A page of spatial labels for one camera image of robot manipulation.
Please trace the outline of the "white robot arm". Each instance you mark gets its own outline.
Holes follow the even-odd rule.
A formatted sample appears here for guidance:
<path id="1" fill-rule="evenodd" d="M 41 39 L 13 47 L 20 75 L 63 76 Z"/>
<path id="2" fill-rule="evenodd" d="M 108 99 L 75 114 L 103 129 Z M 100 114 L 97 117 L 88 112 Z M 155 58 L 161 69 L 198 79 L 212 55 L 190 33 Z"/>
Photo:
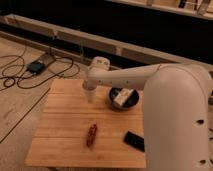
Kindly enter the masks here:
<path id="1" fill-rule="evenodd" d="M 143 92 L 146 171 L 210 171 L 209 71 L 196 64 L 165 63 L 113 70 L 104 57 L 92 60 L 83 88 L 128 88 Z"/>

